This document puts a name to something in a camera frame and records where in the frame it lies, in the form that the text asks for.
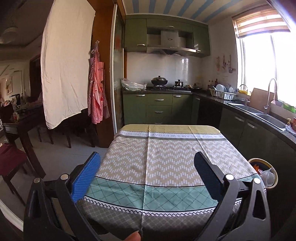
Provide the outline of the person's left hand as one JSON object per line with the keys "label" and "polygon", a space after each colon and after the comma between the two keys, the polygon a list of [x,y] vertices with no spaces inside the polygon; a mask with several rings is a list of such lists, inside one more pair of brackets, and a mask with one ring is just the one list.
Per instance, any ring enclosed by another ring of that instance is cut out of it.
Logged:
{"label": "person's left hand", "polygon": [[133,232],[129,235],[124,241],[141,241],[142,237],[140,236],[139,231]]}

